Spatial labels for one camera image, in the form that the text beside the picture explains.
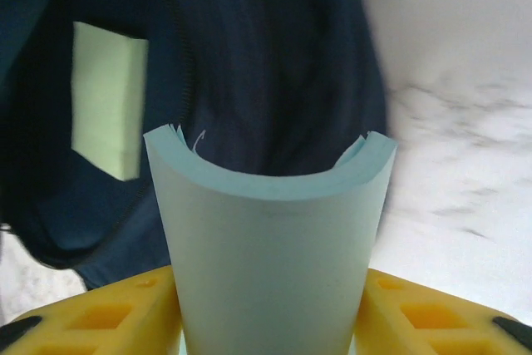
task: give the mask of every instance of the pale green sticky note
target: pale green sticky note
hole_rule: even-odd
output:
[[[75,22],[72,149],[118,180],[139,175],[147,49]]]
[[[272,177],[201,159],[172,126],[145,140],[187,346],[345,355],[395,141],[371,132],[331,170]]]

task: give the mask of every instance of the light blue paper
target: light blue paper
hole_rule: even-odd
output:
[[[189,355],[345,355],[396,143],[370,132],[331,170],[272,177],[145,135]]]

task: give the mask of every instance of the marble countertop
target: marble countertop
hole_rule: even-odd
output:
[[[366,0],[400,143],[371,267],[532,324],[532,0]],[[5,318],[82,291],[3,234]]]

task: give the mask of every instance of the jacket zipper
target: jacket zipper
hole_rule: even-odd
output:
[[[192,52],[192,46],[188,35],[186,34],[185,26],[182,22],[182,9],[177,0],[163,0],[165,6],[170,11],[172,22],[179,38],[181,49],[183,52],[183,59],[185,63],[185,82],[181,98],[181,110],[178,119],[178,124],[186,123],[192,111],[192,106],[195,98],[196,88],[196,61],[194,53]],[[61,266],[50,265],[40,260],[37,260],[39,264],[42,264],[52,269],[73,269],[83,264],[90,263],[98,255],[100,255],[116,238],[116,236],[122,231],[122,228],[131,217],[131,214],[136,210],[138,204],[144,199],[148,189],[151,187],[151,179],[142,182],[141,188],[137,191],[135,198],[128,204],[126,210],[122,213],[121,217],[114,223],[112,231],[93,249],[89,254],[81,256],[73,262],[65,263]]]

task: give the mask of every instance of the navy fabric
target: navy fabric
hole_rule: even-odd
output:
[[[170,260],[145,149],[128,182],[71,150],[72,24],[149,40],[147,132],[182,114],[189,63],[176,5],[197,72],[185,136],[192,145],[204,132],[205,159],[308,174],[359,135],[386,133],[360,0],[0,0],[4,220],[36,259],[74,268],[89,287]]]

